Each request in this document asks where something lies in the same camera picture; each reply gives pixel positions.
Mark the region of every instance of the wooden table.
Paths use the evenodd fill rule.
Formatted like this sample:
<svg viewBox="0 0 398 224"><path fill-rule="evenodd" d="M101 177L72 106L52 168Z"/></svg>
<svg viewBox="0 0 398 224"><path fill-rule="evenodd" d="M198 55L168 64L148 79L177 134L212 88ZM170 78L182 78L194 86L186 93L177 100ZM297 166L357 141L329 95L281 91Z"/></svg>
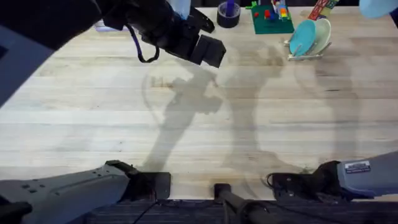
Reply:
<svg viewBox="0 0 398 224"><path fill-rule="evenodd" d="M292 7L297 26L311 11ZM216 9L203 9L216 21ZM162 52L138 62L127 32L91 29L50 58L0 110L0 178L77 172L119 159L172 173L171 198L212 198L227 182L272 199L270 172L398 149L398 30L357 7L330 17L325 58L288 62L290 35L254 35L249 11L211 36L220 69ZM154 48L143 44L146 57Z"/></svg>

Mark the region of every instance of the tape roll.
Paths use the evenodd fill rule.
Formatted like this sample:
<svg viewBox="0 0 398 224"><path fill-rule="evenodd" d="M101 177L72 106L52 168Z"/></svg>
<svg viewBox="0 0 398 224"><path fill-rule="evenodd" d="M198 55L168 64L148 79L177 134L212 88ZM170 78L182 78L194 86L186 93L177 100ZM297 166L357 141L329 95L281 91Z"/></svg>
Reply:
<svg viewBox="0 0 398 224"><path fill-rule="evenodd" d="M217 23L224 28L233 28L239 24L239 18L241 17L241 6L234 3L234 9L232 16L226 16L227 2L223 2L218 6Z"/></svg>

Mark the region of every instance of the black cable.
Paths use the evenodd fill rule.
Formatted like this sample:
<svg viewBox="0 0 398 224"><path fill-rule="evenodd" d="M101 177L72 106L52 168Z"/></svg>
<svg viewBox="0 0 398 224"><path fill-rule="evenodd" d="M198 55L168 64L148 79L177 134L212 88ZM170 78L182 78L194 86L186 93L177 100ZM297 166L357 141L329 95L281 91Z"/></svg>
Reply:
<svg viewBox="0 0 398 224"><path fill-rule="evenodd" d="M127 29L129 30L129 32L130 32L130 34L131 34L131 37L132 37L132 39L134 40L134 43L136 44L136 47L137 47L137 56L138 56L138 59L139 59L140 62L142 62L142 63L152 63L152 62L156 61L157 59L159 59L159 56L160 56L160 49L159 49L159 47L158 47L157 45L155 45L155 49L156 49L155 56L152 57L152 58L150 58L150 59L148 59L148 60L145 60L145 59L144 59L144 56L142 56L142 50L141 50L141 46L140 46L140 44L139 44L139 41L138 41L136 32L135 32L134 29L130 26L130 24L126 23L125 26L126 26Z"/></svg>
<svg viewBox="0 0 398 224"><path fill-rule="evenodd" d="M147 207L135 220L132 224L136 224L151 208L153 208L155 205L157 205L157 202L154 202L152 205Z"/></svg>
<svg viewBox="0 0 398 224"><path fill-rule="evenodd" d="M272 175L274 175L274 174L275 174L275 173L270 173L270 174L268 174L268 175L266 176L266 180L264 181L263 179L261 179L261 182L262 182L264 185L268 186L268 187L269 187L270 189L272 189L272 190L274 190L274 189L280 190L281 188L278 188L278 187L276 187L275 185L272 185L272 184L269 182L269 178L272 177ZM312 214L309 214L309 213L296 211L296 210L287 208L287 207L282 206L282 205L278 205L277 203L273 203L273 202L270 202L270 201L263 201L262 203L268 203L268 204L270 204L270 205L276 206L276 207L278 207L278 208L280 208L280 209L283 209L283 210L286 210L286 211L288 211L288 212L292 212L292 213L296 213L296 214L299 214L299 215L303 215L303 216L305 216L305 217L315 218L315 219L318 219L318 220L321 220L321 221L324 221L324 222L339 223L339 224L347 224L347 223L345 223L345 222L341 222L341 221L334 220L334 219L331 219L331 218L326 218L326 217L321 217L321 216L318 216L318 215L312 215Z"/></svg>

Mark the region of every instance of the metal bracket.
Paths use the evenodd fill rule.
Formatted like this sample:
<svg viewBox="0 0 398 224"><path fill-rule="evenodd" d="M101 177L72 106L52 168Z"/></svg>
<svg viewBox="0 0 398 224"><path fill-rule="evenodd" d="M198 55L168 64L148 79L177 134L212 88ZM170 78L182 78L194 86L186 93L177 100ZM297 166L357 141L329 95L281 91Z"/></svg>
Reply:
<svg viewBox="0 0 398 224"><path fill-rule="evenodd" d="M289 47L290 46L290 41L292 40L292 37L290 38L290 40L285 40L284 41L284 46L285 47ZM325 52L325 50L327 48L329 48L331 45L331 42L329 42L329 44L327 44L321 51L319 51L319 53L315 54L315 55L301 55L301 56L296 56L297 52L300 50L301 48L301 44L294 50L293 54L289 54L289 56L287 57L288 61L293 61L293 60L315 60L315 59L321 59L323 57L323 53ZM314 48L315 44L313 44L310 48L310 50L308 50L308 52L311 52L312 49Z"/></svg>

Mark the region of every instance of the blue cable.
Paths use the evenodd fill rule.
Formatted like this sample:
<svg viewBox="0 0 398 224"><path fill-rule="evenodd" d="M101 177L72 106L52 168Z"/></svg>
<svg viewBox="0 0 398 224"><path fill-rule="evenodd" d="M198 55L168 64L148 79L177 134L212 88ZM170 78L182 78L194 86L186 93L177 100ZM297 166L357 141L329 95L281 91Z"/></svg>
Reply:
<svg viewBox="0 0 398 224"><path fill-rule="evenodd" d="M135 32L134 29L130 26L130 24L126 23L125 26L126 26L127 29L129 30L129 32L130 32L130 34L131 34L131 37L132 37L132 39L134 40L134 43L136 44L137 56L138 56L138 59L139 59L140 62L142 62L142 63L152 63L152 62L156 61L157 59L159 59L159 56L160 56L160 49L159 49L159 47L158 47L157 45L154 44L154 45L155 45L155 48L156 48L155 56L152 57L152 58L150 58L150 59L148 59L148 60L145 60L144 57L142 56L142 50L141 50L141 46L140 46L140 44L139 44L139 41L138 41L136 32Z"/></svg>

